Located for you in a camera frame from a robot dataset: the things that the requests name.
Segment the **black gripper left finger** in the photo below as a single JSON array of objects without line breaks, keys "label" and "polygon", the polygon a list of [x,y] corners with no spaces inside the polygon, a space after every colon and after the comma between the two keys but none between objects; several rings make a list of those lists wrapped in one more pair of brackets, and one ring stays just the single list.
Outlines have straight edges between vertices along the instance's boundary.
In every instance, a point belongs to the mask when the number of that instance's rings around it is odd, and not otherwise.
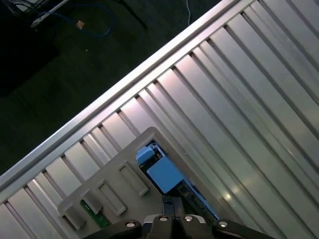
[{"label": "black gripper left finger", "polygon": [[143,223],[137,220],[121,220],[96,233],[92,239],[171,239],[174,208],[171,196],[162,197],[162,214],[149,215]]}]

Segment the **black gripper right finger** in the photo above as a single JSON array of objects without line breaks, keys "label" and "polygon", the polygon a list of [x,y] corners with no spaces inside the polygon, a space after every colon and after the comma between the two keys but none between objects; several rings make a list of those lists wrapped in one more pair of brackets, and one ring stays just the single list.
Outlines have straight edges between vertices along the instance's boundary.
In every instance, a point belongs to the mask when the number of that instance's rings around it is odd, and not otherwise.
[{"label": "black gripper right finger", "polygon": [[208,225],[201,222],[196,215],[187,215],[184,211],[182,198],[173,198],[174,225],[177,226],[176,236],[183,239],[270,239],[261,233],[237,222],[220,219]]}]

